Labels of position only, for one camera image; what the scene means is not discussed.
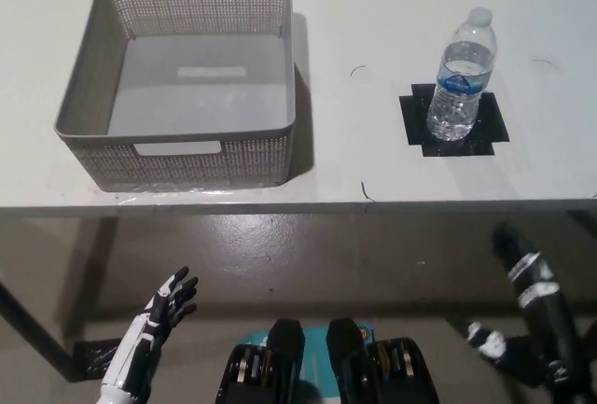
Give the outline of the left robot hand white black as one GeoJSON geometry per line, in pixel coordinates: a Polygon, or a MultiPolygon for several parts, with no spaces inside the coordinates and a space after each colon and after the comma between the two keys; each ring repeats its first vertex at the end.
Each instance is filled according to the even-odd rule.
{"type": "Polygon", "coordinates": [[[197,311],[192,300],[199,279],[188,273],[184,266],[170,276],[133,318],[102,378],[100,403],[148,401],[164,343],[186,316],[197,311]]]}

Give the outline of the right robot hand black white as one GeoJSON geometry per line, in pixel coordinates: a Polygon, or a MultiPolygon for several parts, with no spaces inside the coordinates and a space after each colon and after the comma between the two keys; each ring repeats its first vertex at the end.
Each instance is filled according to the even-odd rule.
{"type": "Polygon", "coordinates": [[[478,321],[465,324],[467,343],[482,359],[529,387],[548,390],[554,403],[594,403],[589,349],[577,331],[561,285],[547,259],[519,230],[498,224],[493,253],[503,265],[521,315],[524,336],[507,337],[478,321]]]}

